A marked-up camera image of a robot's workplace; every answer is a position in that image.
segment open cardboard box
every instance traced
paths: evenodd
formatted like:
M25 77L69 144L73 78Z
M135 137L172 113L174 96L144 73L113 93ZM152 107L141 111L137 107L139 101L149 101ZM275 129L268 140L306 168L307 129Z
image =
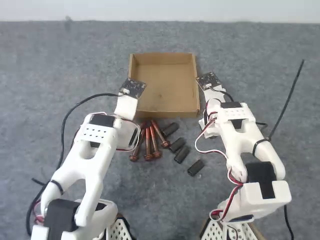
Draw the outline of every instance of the open cardboard box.
M200 110L196 58L192 53L133 53L129 78L146 83L136 116L195 118Z

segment robotic arm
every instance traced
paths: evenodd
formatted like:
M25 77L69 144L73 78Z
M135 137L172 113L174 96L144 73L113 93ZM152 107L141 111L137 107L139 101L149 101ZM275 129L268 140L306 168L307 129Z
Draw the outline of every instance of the robotic arm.
M115 222L117 206L100 199L103 178L116 150L133 150L140 127L132 120L138 98L146 85L127 79L119 91L114 115L88 114L63 165L53 174L41 196L44 226L35 225L31 239L87 240ZM77 180L85 180L85 194L78 202L60 199Z
M213 72L197 78L206 108L199 121L204 137L221 136L228 174L237 189L215 213L225 223L247 223L262 218L291 201L285 167L272 144L264 138L246 103L226 102L225 89ZM244 164L241 153L260 162Z

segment perforated base plate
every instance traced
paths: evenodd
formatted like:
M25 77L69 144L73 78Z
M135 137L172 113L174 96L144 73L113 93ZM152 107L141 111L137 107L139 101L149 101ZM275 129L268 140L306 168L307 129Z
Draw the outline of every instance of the perforated base plate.
M118 218L110 230L110 240L132 240L125 221Z
M215 221L210 220L201 240L258 240L247 223L228 224L225 229Z

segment black strap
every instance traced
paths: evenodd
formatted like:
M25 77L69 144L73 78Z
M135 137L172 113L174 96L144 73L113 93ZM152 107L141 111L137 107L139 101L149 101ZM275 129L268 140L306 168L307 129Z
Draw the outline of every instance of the black strap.
M256 148L258 146L259 143L262 143L262 142L265 142L265 141L268 141L270 142L270 138L266 137L264 139L260 139L259 141L256 141L256 143L254 144L253 146L253 150L252 150L252 155L255 156L255 153L256 153Z
M55 181L55 180L51 180L51 181L50 181L50 183L53 183L53 184L55 184L55 185L58 187L58 189L59 189L59 191L60 191L61 195L63 195L63 194L64 194L64 190L63 190L62 186L60 185L60 183L58 183L58 182L57 182L57 181Z

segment copper bolt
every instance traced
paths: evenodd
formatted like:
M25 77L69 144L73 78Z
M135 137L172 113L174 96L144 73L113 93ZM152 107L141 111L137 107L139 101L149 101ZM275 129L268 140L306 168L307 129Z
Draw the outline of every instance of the copper bolt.
M150 129L147 127L145 129L145 146L146 146L146 153L144 155L144 159L146 161L150 161L154 156L151 154L150 148Z
M154 127L156 133L158 134L160 140L161 140L161 146L163 148L168 148L170 146L170 142L165 139L165 137L162 135L160 128L158 127L158 124L156 123L155 120L151 120L152 126Z
M157 144L157 139L155 135L155 130L153 126L150 126L150 133L151 133L151 139L152 139L152 144L153 144L153 150L154 152L152 153L153 157L155 159L159 159L162 156L162 152L159 151L158 149L158 144Z
M136 162L139 159L139 151L140 151L141 144L144 141L145 132L146 132L146 129L141 129L140 136L139 136L139 142L138 142L135 150L133 151L132 155L129 156L129 159L132 162Z

